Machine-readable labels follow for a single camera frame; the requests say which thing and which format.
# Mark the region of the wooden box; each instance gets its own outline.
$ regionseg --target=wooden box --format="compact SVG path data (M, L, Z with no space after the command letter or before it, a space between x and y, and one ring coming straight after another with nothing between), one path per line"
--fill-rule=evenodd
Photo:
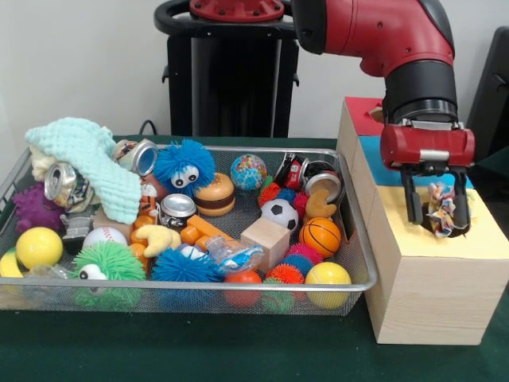
M375 152L383 125L367 112L380 103L347 98L338 137L379 270L366 293L376 340L478 345L509 279L509 243L472 185L465 235L439 239L408 222L399 174L385 170ZM438 180L453 181L418 179L422 202L429 200L426 185Z

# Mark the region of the wooden cube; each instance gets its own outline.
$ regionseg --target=wooden cube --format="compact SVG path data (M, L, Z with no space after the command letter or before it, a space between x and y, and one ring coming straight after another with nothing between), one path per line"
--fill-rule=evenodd
M379 281L366 292L377 342L479 344L509 279L505 235L473 188L465 235L441 239L409 223L404 188L373 172L382 170L367 152L365 130L355 126L362 119L352 115L359 112L358 105L349 107L354 101L345 103L338 150L347 155L379 270ZM426 178L419 181L421 201L428 201Z
M265 255L258 269L262 272L274 268L289 250L290 230L260 217L240 236L240 242L246 245L258 244L263 247Z

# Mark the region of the knitted towel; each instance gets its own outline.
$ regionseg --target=knitted towel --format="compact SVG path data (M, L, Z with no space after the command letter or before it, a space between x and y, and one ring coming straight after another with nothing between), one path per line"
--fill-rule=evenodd
M46 155L70 163L88 179L108 218L126 224L136 220L141 180L111 159L115 141L106 127L87 119L65 118L30 129L25 139Z

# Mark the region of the red robot arm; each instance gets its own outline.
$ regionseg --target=red robot arm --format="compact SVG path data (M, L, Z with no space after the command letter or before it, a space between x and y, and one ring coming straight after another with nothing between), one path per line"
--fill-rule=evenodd
M380 153L402 174L409 221L422 222L413 176L452 173L455 224L470 222L465 168L473 133L458 123L454 43L438 0L292 0L302 48L361 57L361 69L386 82Z

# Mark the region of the basketball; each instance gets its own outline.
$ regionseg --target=basketball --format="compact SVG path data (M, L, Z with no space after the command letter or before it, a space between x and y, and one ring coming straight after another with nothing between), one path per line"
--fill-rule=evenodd
M340 229L324 217L311 219L301 229L299 241L316 250L321 257L332 257L341 245Z

